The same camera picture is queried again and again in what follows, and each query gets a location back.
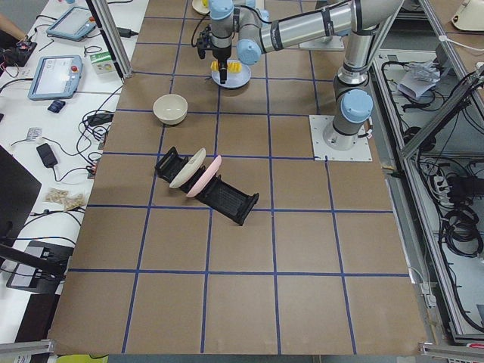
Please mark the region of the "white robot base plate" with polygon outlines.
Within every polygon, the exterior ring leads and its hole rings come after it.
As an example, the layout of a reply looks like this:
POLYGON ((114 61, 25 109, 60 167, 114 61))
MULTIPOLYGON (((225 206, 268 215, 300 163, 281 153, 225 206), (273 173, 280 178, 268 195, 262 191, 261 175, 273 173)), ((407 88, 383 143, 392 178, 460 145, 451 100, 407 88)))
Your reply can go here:
POLYGON ((309 116, 314 160, 372 162, 373 158, 365 126, 361 125, 355 135, 341 135, 334 128, 333 118, 332 115, 309 116))

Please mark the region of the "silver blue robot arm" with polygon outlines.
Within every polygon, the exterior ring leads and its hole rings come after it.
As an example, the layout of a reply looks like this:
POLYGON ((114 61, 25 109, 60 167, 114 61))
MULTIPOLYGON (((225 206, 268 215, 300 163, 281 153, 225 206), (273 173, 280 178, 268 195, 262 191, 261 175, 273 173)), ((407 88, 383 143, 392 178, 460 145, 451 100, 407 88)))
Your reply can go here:
POLYGON ((194 47, 200 58, 208 51, 216 59, 219 79, 226 82, 231 50, 242 64, 254 65, 263 54, 294 45, 307 50, 336 51, 343 44, 344 58, 334 77, 337 111, 323 131, 325 144, 350 150, 374 102, 367 90, 368 70, 402 7, 401 1, 351 0, 279 20, 246 1, 210 1, 209 25, 194 47))

